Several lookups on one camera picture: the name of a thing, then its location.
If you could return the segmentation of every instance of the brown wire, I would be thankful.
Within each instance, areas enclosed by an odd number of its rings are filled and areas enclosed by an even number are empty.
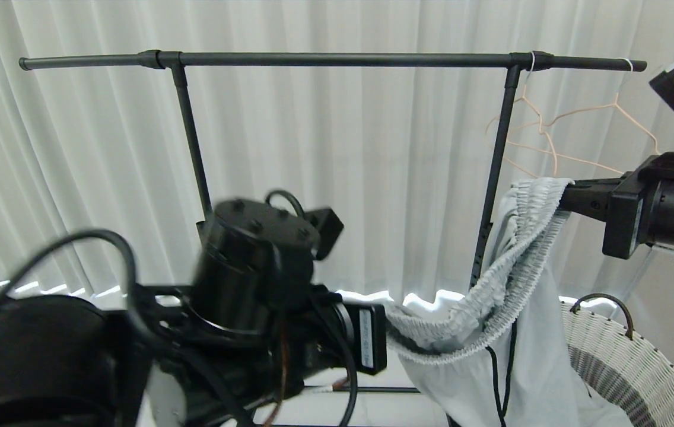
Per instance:
[[[287,390],[287,365],[289,364],[289,349],[287,347],[287,335],[285,332],[285,322],[279,325],[279,335],[282,340],[282,386],[279,389],[279,396],[276,400],[276,406],[274,410],[271,411],[269,416],[266,418],[266,421],[263,422],[263,427],[271,427],[274,423],[276,416],[279,414],[279,410],[282,409],[282,404],[285,400],[285,392]]]

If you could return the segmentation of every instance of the curtain fold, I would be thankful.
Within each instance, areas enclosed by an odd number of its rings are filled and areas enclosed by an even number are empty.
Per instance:
[[[202,219],[168,71],[22,71],[20,56],[185,52],[528,52],[632,57],[648,70],[549,70],[529,77],[550,120],[619,103],[674,149],[674,113],[648,80],[674,60],[674,2],[0,2],[0,281],[55,236],[106,227],[134,246],[144,283],[187,283]],[[522,76],[524,84],[526,73]],[[187,69],[213,200],[285,187],[332,206],[345,232],[317,274],[362,294],[465,292],[505,71],[432,68]],[[535,120],[521,103],[513,128]],[[551,127],[557,151],[633,170],[647,136],[610,109]],[[548,149],[535,127],[510,139]],[[509,146],[525,170],[552,157]],[[614,173],[560,160],[558,176]],[[500,193],[527,175],[504,163]],[[572,218],[553,270],[563,294],[627,295],[644,250],[600,253],[603,225]],[[120,281],[115,251],[83,243],[28,281],[100,294]]]

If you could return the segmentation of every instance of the screw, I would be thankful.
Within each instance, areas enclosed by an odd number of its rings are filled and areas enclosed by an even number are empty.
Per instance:
[[[257,219],[251,219],[249,226],[251,232],[258,233],[263,231],[263,224],[261,224]]]
[[[244,211],[244,202],[242,202],[242,200],[235,200],[232,202],[231,208],[234,209],[235,212],[242,212]]]

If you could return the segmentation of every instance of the vertical black pole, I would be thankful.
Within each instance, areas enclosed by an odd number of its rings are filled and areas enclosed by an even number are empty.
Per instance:
[[[179,97],[179,107],[182,109],[182,120],[185,123],[185,132],[187,132],[187,143],[190,148],[190,157],[192,158],[195,181],[197,181],[199,201],[202,204],[202,213],[204,214],[205,219],[208,219],[212,210],[212,206],[210,205],[210,192],[208,192],[208,182],[205,178],[205,168],[202,166],[202,155],[201,152],[199,152],[197,129],[194,125],[190,93],[187,89],[187,74],[185,73],[185,67],[181,64],[172,65],[171,73],[174,75],[174,85],[176,86],[176,94]]]
[[[498,189],[500,165],[503,163],[503,153],[506,151],[505,139],[508,135],[508,124],[511,122],[511,111],[514,109],[516,87],[519,86],[519,73],[521,72],[521,66],[513,65],[508,69],[508,73],[505,75],[503,105],[500,107],[498,132],[495,136],[495,149],[492,151],[492,163],[489,166],[489,179],[487,179],[487,189],[484,194],[484,206],[482,208],[482,218],[480,219],[477,249],[475,250],[475,262],[472,266],[472,281],[469,284],[470,289],[475,286],[482,271],[484,249],[487,245],[489,232],[492,230],[492,206],[495,205],[495,192]]]

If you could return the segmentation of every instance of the garment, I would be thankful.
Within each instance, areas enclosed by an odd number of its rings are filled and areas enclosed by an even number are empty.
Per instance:
[[[489,347],[506,394],[510,330],[518,317],[508,427],[630,427],[620,408],[589,389],[570,365],[556,284],[545,268],[567,220],[557,211],[568,179],[513,184],[500,206],[492,263],[477,285],[431,321],[387,305],[388,345],[418,389],[464,427],[500,425]]]

